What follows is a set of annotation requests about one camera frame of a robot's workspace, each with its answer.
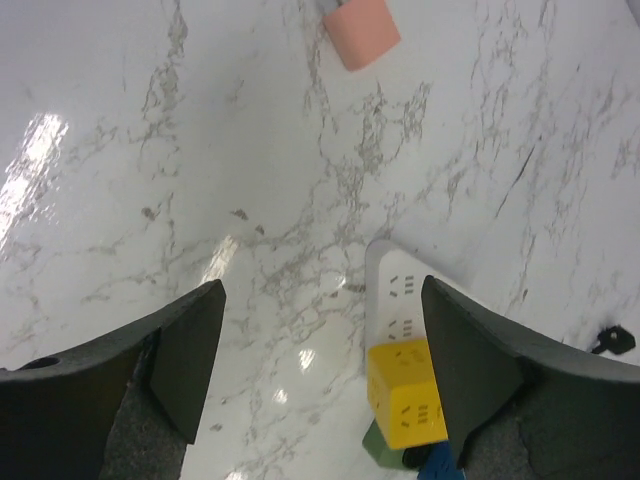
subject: pink block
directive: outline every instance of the pink block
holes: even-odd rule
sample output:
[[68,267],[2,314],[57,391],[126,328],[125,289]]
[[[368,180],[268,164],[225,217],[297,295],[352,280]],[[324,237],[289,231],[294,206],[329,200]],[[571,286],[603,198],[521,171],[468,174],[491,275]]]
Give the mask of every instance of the pink block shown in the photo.
[[324,17],[324,26],[349,71],[366,67],[400,41],[385,0],[350,0]]

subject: blue object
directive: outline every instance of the blue object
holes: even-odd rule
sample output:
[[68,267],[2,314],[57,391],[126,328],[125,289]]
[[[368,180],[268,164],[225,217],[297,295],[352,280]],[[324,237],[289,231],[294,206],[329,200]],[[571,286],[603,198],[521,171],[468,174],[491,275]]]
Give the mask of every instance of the blue object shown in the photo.
[[449,442],[440,442],[433,447],[418,480],[464,480],[462,470],[456,469]]

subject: yellow block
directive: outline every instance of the yellow block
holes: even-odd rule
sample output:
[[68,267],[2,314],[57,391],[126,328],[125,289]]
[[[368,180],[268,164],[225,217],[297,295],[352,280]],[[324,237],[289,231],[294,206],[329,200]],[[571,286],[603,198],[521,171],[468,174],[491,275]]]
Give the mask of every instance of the yellow block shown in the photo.
[[371,348],[367,397],[389,448],[447,439],[426,339]]

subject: green block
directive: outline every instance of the green block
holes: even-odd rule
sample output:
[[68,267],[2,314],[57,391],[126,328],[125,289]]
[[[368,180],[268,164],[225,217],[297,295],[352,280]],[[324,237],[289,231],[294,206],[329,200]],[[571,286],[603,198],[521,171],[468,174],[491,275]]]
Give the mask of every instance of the green block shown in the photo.
[[378,424],[374,420],[362,439],[362,446],[371,458],[382,468],[407,470],[402,464],[404,450],[391,450],[382,436]]

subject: white power strip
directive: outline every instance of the white power strip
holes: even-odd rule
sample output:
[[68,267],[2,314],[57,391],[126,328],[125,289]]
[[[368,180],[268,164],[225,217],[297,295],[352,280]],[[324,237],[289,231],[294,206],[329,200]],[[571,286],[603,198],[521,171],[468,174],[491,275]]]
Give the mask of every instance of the white power strip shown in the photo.
[[369,244],[365,254],[365,352],[376,345],[427,336],[421,293],[428,275],[467,295],[455,282],[393,242],[380,239]]

